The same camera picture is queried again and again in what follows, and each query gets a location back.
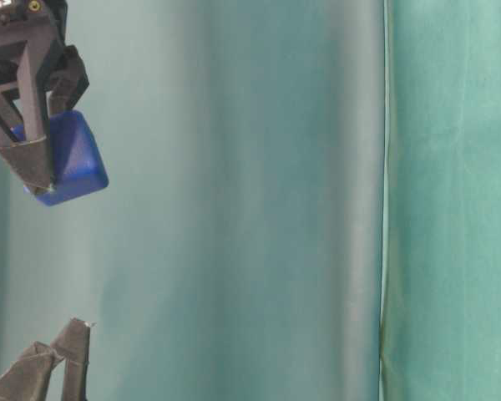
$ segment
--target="green curtain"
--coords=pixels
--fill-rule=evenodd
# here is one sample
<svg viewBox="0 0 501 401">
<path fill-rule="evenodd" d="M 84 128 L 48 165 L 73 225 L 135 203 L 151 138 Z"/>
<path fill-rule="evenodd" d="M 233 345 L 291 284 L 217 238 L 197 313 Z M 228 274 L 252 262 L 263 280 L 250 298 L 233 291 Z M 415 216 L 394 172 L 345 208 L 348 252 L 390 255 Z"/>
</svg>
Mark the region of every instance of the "green curtain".
<svg viewBox="0 0 501 401">
<path fill-rule="evenodd" d="M 391 0 L 384 399 L 501 400 L 501 0 Z"/>
<path fill-rule="evenodd" d="M 376 399 L 383 21 L 69 2 L 111 183 L 48 209 L 0 162 L 0 373 L 81 317 L 92 400 Z"/>
</svg>

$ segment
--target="blue block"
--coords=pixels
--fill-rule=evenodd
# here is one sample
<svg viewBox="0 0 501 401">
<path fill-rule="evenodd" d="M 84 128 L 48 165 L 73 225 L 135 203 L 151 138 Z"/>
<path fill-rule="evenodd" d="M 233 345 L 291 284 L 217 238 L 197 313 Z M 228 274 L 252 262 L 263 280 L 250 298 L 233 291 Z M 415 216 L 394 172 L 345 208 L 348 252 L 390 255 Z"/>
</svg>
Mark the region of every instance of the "blue block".
<svg viewBox="0 0 501 401">
<path fill-rule="evenodd" d="M 24 140 L 24 128 L 13 129 Z M 37 195 L 46 206 L 54 206 L 91 194 L 108 186 L 109 180 L 93 133 L 78 111 L 66 111 L 50 119 L 55 190 Z"/>
</svg>

